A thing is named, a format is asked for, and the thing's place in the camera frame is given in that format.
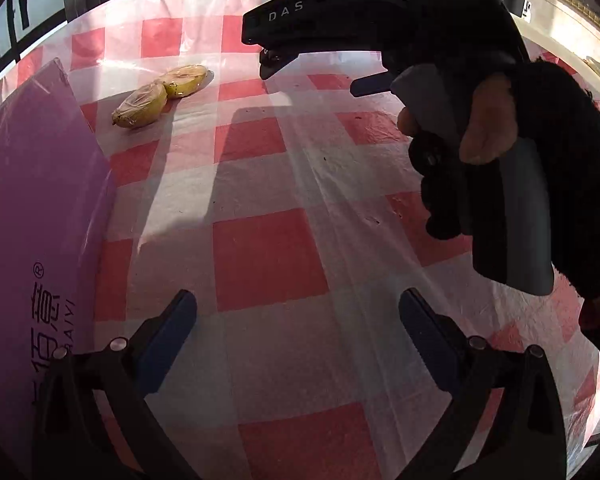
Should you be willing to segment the right gloved hand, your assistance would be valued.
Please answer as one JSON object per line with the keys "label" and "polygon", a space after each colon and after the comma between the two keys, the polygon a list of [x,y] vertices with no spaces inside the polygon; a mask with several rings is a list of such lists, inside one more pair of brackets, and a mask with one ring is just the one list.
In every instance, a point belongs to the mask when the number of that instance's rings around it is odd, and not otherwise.
{"label": "right gloved hand", "polygon": [[510,66],[479,82],[417,65],[393,81],[422,175],[428,233],[467,235],[475,270],[546,296],[562,274],[600,328],[600,111],[563,68]]}

